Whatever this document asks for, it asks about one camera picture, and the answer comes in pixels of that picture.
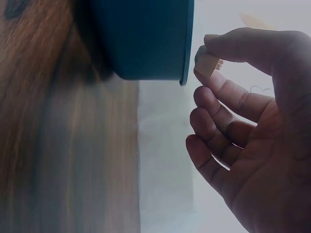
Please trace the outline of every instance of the wooden surface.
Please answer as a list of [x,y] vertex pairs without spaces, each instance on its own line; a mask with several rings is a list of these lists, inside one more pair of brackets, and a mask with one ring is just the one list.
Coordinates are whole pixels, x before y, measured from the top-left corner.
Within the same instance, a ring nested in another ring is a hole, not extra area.
[[0,232],[138,233],[138,84],[88,6],[0,0]]

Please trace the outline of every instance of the small object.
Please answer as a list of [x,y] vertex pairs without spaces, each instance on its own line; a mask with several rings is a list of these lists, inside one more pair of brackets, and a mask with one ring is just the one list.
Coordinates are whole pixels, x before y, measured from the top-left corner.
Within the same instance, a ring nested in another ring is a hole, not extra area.
[[261,19],[258,19],[252,15],[240,13],[240,17],[246,27],[271,31],[277,30],[276,27],[270,26],[267,23],[263,22]]
[[205,46],[201,46],[194,58],[194,69],[207,78],[210,78],[214,70],[220,70],[224,61],[209,53]]
[[121,78],[186,84],[194,0],[90,0],[90,5]]

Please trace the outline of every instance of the bowl rim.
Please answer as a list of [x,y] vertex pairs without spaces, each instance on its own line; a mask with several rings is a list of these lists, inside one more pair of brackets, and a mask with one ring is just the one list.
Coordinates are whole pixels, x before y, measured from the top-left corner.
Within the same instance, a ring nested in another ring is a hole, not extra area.
[[192,31],[193,31],[194,0],[189,0],[188,3],[189,4],[188,4],[187,35],[185,44],[184,74],[182,79],[179,81],[180,85],[182,86],[186,85],[188,80],[191,44],[192,44]]

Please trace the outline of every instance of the teal bowl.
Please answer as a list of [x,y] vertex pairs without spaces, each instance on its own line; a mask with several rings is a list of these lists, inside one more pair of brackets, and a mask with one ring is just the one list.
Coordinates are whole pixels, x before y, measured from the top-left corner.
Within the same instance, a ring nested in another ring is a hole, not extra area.
[[194,0],[91,0],[114,71],[126,80],[188,78]]

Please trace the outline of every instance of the hand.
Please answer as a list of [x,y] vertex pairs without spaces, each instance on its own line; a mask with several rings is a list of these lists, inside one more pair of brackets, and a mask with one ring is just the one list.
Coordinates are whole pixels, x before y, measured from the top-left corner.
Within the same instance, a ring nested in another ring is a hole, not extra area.
[[249,93],[216,71],[210,79],[194,71],[203,85],[190,116],[195,135],[186,140],[194,165],[248,231],[311,232],[311,38],[243,28],[206,36],[205,45],[271,75],[276,98]]

